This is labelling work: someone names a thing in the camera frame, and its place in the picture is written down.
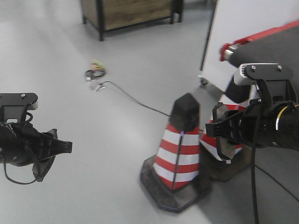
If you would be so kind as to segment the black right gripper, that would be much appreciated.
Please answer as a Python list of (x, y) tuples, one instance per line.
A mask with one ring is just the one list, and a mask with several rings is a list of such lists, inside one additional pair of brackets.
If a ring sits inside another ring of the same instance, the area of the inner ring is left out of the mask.
[[(233, 115), (225, 120), (232, 127), (232, 142), (250, 147), (280, 147), (280, 101), (264, 103), (261, 99), (253, 99), (244, 110), (232, 111)], [(212, 116), (205, 124), (207, 136), (215, 138), (216, 125)]]

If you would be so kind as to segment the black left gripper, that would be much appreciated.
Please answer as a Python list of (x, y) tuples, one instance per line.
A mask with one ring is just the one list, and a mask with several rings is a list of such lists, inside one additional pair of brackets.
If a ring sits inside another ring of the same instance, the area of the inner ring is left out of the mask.
[(50, 137), (32, 125), (0, 124), (0, 155), (6, 163), (26, 166), (59, 154), (72, 152), (72, 142)]

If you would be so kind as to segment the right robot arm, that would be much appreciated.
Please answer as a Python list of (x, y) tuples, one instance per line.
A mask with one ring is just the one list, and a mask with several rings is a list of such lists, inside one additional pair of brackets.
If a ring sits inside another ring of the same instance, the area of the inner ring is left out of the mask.
[(299, 107), (293, 101), (278, 101), (266, 107), (251, 100), (242, 111), (228, 110), (206, 124), (209, 137), (256, 148), (299, 149)]

